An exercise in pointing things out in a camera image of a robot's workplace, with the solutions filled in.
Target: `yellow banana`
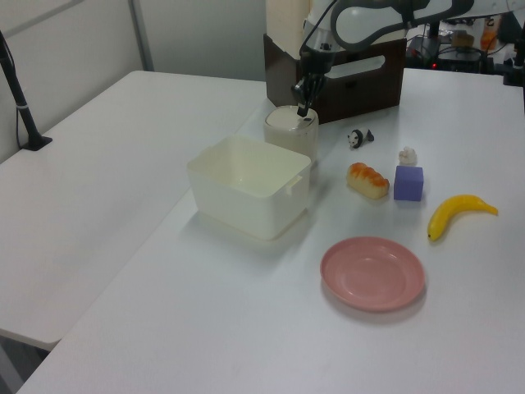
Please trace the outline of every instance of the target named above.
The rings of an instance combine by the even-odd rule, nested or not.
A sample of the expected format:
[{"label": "yellow banana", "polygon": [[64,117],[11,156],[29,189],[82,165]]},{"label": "yellow banana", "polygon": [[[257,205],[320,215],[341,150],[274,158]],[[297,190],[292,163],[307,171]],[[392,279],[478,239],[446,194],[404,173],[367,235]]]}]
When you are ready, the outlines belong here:
[{"label": "yellow banana", "polygon": [[463,211],[486,211],[493,215],[498,214],[498,209],[487,204],[476,195],[455,195],[441,203],[428,223],[428,239],[436,241],[445,231],[450,219]]}]

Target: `bread roll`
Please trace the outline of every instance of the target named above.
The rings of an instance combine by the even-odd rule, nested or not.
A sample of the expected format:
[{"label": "bread roll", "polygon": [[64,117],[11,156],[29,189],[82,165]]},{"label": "bread roll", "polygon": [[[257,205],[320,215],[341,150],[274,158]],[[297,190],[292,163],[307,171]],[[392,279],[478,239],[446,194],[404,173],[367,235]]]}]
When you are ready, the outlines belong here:
[{"label": "bread roll", "polygon": [[370,199],[380,199],[388,194],[390,183],[381,174],[364,163],[354,163],[346,174],[348,186]]}]

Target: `white plastic basket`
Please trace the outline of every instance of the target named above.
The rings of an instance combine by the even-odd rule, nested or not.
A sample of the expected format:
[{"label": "white plastic basket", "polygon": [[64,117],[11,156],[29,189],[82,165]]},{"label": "white plastic basket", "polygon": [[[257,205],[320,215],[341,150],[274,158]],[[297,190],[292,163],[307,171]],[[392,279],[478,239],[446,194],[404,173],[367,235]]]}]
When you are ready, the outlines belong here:
[{"label": "white plastic basket", "polygon": [[310,158],[233,135],[188,163],[199,211],[264,240],[279,236],[306,208]]}]

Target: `small white figurine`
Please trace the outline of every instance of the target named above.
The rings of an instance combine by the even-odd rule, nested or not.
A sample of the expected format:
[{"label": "small white figurine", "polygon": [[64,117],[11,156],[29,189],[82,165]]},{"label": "small white figurine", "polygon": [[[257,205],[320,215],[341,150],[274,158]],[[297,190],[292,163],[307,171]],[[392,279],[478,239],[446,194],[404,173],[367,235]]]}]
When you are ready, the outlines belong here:
[{"label": "small white figurine", "polygon": [[348,136],[348,142],[350,142],[350,148],[359,148],[364,141],[374,141],[374,136],[369,129],[356,129]]},{"label": "small white figurine", "polygon": [[415,164],[417,160],[418,156],[416,155],[416,151],[408,146],[405,146],[404,149],[399,152],[399,164],[410,166]]}]

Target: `purple cube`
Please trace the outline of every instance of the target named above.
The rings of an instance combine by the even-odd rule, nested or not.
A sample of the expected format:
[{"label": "purple cube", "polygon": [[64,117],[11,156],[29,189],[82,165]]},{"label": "purple cube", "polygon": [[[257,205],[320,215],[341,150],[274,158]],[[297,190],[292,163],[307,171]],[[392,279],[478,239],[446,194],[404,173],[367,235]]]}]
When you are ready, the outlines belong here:
[{"label": "purple cube", "polygon": [[394,180],[394,199],[421,201],[423,193],[423,169],[421,167],[397,166]]}]

